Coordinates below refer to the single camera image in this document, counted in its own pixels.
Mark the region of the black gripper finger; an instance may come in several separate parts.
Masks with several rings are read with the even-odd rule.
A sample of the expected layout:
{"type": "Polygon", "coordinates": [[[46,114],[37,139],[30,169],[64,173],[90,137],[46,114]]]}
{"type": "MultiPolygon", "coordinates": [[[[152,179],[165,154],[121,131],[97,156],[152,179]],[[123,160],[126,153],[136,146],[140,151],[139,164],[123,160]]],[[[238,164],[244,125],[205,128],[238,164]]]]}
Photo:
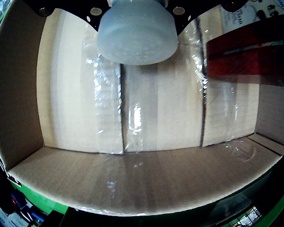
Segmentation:
{"type": "Polygon", "coordinates": [[[25,0],[37,15],[50,16],[55,9],[63,9],[91,25],[98,31],[100,20],[111,7],[107,0],[25,0]]]}
{"type": "Polygon", "coordinates": [[[179,35],[192,20],[216,6],[222,6],[227,12],[235,12],[247,2],[247,0],[166,0],[165,9],[174,17],[179,35]]]}

